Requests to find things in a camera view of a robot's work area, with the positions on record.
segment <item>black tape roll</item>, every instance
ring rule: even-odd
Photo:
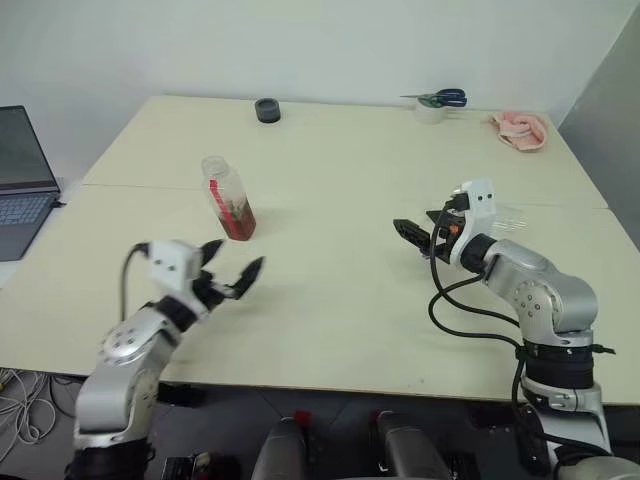
[[[275,98],[261,98],[256,101],[256,115],[262,123],[274,123],[280,120],[280,105]]]

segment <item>laptop keyboard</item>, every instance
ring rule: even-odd
[[[49,204],[50,195],[25,195],[0,198],[0,225],[34,223]]]

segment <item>tape roll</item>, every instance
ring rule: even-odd
[[[424,105],[420,100],[416,99],[413,106],[413,116],[416,117],[420,123],[439,123],[446,115],[446,108],[429,107]]]
[[[258,120],[262,123],[274,123],[280,120],[280,105],[275,98],[261,98],[255,106]]]

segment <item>pink cloth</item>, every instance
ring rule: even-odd
[[[537,115],[501,112],[491,117],[498,138],[520,151],[535,151],[547,142],[547,127]]]

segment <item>red part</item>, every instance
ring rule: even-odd
[[[307,412],[306,410],[296,410],[296,413],[293,414],[293,418],[301,427],[309,427],[309,424],[311,423],[311,412]]]
[[[240,232],[238,232],[238,228],[236,226],[235,221],[233,220],[233,216],[231,212],[227,208],[227,205],[224,203],[224,200],[220,196],[220,192],[218,191],[218,181],[217,180],[209,180],[209,191],[211,195],[213,195],[213,199],[218,204],[218,208],[220,209],[220,213],[224,217],[225,222],[227,223],[229,230],[231,230],[231,237],[233,239],[239,239],[242,237]]]

